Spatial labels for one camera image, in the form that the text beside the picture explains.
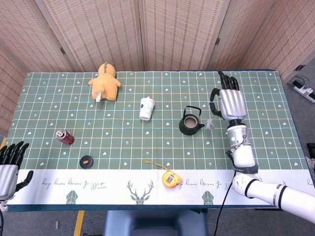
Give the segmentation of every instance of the white cup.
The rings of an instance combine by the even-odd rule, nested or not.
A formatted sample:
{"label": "white cup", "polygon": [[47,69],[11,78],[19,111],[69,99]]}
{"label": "white cup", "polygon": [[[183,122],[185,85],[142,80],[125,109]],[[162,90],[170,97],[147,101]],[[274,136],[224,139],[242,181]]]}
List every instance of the white cup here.
{"label": "white cup", "polygon": [[150,97],[142,98],[140,103],[140,119],[150,120],[155,104],[156,102]]}

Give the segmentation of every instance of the gray floor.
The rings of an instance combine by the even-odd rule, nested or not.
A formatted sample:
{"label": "gray floor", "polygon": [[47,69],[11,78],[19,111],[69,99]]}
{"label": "gray floor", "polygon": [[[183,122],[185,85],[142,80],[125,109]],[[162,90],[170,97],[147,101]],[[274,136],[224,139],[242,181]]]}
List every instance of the gray floor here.
{"label": "gray floor", "polygon": [[[315,59],[299,75],[311,80],[315,88]],[[291,113],[298,130],[302,148],[307,155],[306,143],[315,143],[315,104],[291,87],[284,85]],[[218,210],[208,212],[209,235],[215,228]],[[101,235],[105,211],[86,211],[81,235]],[[77,211],[9,212],[4,213],[4,236],[70,236],[73,235]],[[307,236],[313,235],[315,225],[283,211],[254,209],[224,209],[220,218],[219,236]]]}

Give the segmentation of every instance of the red can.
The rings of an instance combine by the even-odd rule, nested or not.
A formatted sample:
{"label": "red can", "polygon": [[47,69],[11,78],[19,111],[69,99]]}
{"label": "red can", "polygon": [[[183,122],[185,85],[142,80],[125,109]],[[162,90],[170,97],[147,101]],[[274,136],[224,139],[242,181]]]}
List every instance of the red can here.
{"label": "red can", "polygon": [[56,138],[67,145],[71,145],[74,143],[74,137],[65,129],[60,129],[56,132]]}

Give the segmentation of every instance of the tape measure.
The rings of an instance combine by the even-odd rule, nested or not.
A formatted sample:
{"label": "tape measure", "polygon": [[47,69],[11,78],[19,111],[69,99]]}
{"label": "tape measure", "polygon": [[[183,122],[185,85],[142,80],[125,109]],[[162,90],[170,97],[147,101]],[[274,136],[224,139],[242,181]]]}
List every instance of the tape measure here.
{"label": "tape measure", "polygon": [[152,162],[152,161],[144,161],[144,163],[155,164],[157,166],[162,167],[163,169],[166,169],[166,173],[164,173],[162,176],[162,182],[165,187],[174,188],[176,185],[182,182],[181,177],[179,177],[177,174],[175,174],[174,172],[172,172],[170,169],[166,168],[165,166],[156,162]]}

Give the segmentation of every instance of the orange plush toy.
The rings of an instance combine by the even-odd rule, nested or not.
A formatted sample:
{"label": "orange plush toy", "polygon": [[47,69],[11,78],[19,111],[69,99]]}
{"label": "orange plush toy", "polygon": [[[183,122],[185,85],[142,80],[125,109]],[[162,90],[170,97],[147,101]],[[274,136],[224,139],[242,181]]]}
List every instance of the orange plush toy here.
{"label": "orange plush toy", "polygon": [[99,102],[102,98],[115,101],[117,96],[117,87],[122,84],[115,79],[115,68],[105,62],[98,69],[98,77],[91,79],[89,85],[92,85],[92,98]]}

